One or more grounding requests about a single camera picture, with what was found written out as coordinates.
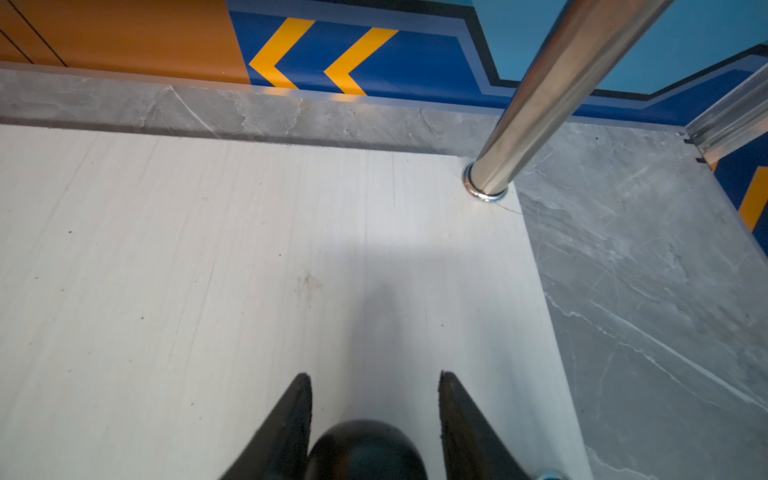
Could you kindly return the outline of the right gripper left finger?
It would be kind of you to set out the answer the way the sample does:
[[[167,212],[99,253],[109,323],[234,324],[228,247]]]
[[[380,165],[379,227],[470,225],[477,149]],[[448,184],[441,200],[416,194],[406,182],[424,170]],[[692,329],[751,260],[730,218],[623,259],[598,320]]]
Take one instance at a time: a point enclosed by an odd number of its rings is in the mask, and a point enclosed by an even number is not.
[[[221,479],[303,479],[311,420],[311,378],[300,373]]]

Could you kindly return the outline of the black white Kuromi figure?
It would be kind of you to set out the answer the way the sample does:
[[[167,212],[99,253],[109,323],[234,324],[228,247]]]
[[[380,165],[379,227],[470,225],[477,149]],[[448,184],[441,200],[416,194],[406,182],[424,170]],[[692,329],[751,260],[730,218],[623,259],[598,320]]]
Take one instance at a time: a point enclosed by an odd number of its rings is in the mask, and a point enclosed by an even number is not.
[[[425,479],[416,446],[398,428],[351,420],[328,429],[311,449],[306,479]]]

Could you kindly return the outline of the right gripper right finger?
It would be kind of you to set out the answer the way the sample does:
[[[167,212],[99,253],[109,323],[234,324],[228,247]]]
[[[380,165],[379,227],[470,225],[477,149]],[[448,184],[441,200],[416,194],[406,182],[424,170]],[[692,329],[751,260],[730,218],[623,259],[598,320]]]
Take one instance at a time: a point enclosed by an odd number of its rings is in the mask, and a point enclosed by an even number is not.
[[[438,397],[447,479],[530,479],[453,372],[440,374]]]

